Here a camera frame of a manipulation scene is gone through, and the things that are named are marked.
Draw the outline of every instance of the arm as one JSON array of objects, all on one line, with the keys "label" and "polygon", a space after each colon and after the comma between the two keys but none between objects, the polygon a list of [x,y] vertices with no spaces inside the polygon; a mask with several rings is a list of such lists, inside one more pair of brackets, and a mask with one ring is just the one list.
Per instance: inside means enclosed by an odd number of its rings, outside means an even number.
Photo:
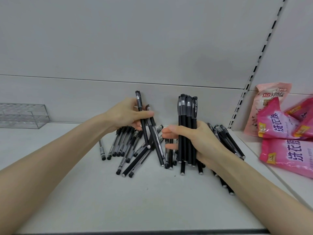
[{"label": "arm", "polygon": [[0,234],[14,233],[105,134],[126,125],[141,129],[136,121],[153,112],[137,112],[135,104],[127,98],[1,170]]},{"label": "arm", "polygon": [[197,129],[171,125],[162,132],[163,138],[189,138],[197,159],[220,175],[272,234],[312,234],[313,212],[228,151],[204,122],[198,121]]}]

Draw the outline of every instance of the detergent pouch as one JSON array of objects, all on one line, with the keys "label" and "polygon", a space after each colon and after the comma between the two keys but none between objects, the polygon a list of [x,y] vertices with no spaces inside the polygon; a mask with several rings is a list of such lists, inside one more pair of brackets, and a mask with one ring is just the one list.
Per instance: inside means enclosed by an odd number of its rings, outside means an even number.
[{"label": "detergent pouch", "polygon": [[244,131],[245,134],[256,137],[258,136],[258,112],[262,110],[267,105],[267,103],[274,97],[278,97],[280,103],[283,102],[287,94],[290,92],[291,86],[291,83],[281,82],[258,84],[256,86],[259,92],[253,100],[252,109]]},{"label": "detergent pouch", "polygon": [[299,139],[293,136],[298,125],[298,120],[280,110],[278,97],[258,114],[258,135],[262,138]]},{"label": "detergent pouch", "polygon": [[291,109],[287,110],[286,113],[301,122],[306,118],[309,109],[312,107],[313,107],[313,97],[308,98],[302,103],[292,107]]},{"label": "detergent pouch", "polygon": [[293,136],[313,138],[313,108],[307,112],[305,119],[298,125]]},{"label": "detergent pouch", "polygon": [[313,142],[263,139],[260,160],[313,178]]}]

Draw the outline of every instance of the forearm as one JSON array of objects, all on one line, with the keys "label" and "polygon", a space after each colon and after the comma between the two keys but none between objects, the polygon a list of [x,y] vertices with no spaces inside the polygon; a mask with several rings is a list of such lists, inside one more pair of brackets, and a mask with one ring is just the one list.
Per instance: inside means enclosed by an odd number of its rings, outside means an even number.
[{"label": "forearm", "polygon": [[96,116],[1,170],[0,234],[15,232],[109,127]]},{"label": "forearm", "polygon": [[311,234],[313,213],[230,152],[214,170],[272,234]]}]

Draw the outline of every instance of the clear acrylic holder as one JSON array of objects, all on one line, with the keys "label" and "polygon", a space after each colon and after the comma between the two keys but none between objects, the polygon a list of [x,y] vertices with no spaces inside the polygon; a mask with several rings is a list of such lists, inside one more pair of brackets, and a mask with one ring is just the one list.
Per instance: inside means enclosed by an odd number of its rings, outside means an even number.
[{"label": "clear acrylic holder", "polygon": [[0,128],[39,129],[49,121],[45,105],[0,103]]}]

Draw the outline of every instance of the hand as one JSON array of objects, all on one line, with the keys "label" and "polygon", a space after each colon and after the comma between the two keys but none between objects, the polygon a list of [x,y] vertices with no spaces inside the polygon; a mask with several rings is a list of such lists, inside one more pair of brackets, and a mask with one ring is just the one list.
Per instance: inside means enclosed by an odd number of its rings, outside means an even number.
[{"label": "hand", "polygon": [[153,111],[138,111],[136,98],[126,98],[117,103],[107,112],[103,113],[104,117],[110,122],[111,127],[108,130],[113,132],[122,126],[133,126],[135,129],[142,130],[140,119],[146,119],[154,116]]},{"label": "hand", "polygon": [[[163,138],[178,138],[178,135],[185,136],[191,140],[196,148],[197,159],[209,168],[215,166],[218,156],[228,153],[227,149],[218,141],[206,123],[197,121],[197,129],[190,129],[184,126],[169,125],[162,129]],[[178,144],[166,144],[166,148],[178,150]]]}]

